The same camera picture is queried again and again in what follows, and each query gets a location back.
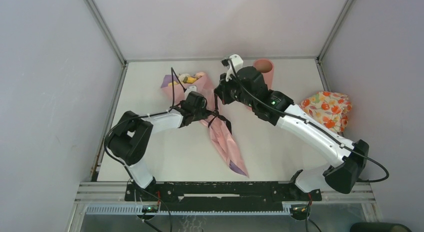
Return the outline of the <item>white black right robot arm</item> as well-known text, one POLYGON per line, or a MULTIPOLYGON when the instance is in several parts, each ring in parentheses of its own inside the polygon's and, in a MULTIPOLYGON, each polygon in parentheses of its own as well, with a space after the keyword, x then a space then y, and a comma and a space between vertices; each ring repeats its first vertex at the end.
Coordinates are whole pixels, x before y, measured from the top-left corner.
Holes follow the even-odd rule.
POLYGON ((280 91, 270 90, 263 75, 254 67, 236 73, 229 69, 219 77, 214 89, 224 105, 240 102, 259 119, 286 130, 317 151, 327 164, 314 169, 301 169, 291 178, 289 194, 301 200, 309 192, 330 187, 349 194, 366 165, 369 145, 353 142, 311 118, 293 99, 280 91))

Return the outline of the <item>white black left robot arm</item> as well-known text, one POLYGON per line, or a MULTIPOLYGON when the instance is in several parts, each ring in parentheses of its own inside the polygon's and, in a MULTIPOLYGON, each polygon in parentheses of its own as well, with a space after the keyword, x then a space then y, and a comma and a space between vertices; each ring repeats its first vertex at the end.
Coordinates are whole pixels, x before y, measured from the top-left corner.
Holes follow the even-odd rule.
POLYGON ((157 192, 156 186, 152 184, 155 178, 143 159, 150 137, 207 119, 210 114, 206 98, 195 91, 189 92, 184 100, 164 112, 138 115, 127 111, 106 134, 104 151, 124 167, 130 179, 138 186, 137 194, 144 200, 151 200, 157 192))

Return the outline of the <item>yellow flower bunch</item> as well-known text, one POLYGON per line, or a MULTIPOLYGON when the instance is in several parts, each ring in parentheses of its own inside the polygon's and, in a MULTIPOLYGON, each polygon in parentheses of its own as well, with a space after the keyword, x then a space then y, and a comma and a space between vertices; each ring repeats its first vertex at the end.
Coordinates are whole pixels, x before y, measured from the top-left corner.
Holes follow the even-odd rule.
POLYGON ((172 85, 179 85, 182 84, 193 84, 203 76, 205 76, 206 73, 204 72, 198 72, 194 75, 190 74, 179 74, 176 76, 175 74, 165 75, 161 87, 168 87, 172 85))

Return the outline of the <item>pink purple wrapping paper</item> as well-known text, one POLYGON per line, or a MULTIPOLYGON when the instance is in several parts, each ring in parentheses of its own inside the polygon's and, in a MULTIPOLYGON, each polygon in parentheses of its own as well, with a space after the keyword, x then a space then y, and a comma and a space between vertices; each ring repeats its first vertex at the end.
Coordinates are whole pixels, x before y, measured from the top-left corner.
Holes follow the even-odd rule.
MULTIPOLYGON (((160 88, 170 99, 174 98, 175 102, 179 103, 184 99, 182 87, 190 86, 195 86, 196 91, 206 98, 208 110, 220 111, 222 103, 215 97, 213 82, 204 72, 198 72, 193 76, 182 74, 178 79, 173 75, 165 75, 160 88)), ((242 153, 232 135, 231 122, 220 114, 218 117, 210 115, 200 123, 207 127, 211 143, 225 164, 233 172, 249 177, 242 153)))

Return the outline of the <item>black ribbon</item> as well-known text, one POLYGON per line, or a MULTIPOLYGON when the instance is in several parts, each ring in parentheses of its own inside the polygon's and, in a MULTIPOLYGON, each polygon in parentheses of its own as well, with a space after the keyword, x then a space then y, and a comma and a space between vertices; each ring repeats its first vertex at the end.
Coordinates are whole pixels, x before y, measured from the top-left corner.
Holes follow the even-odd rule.
POLYGON ((213 92, 204 92, 204 97, 207 100, 208 118, 201 120, 200 123, 207 127, 210 136, 219 137, 232 134, 232 123, 220 113, 220 103, 217 95, 213 92))

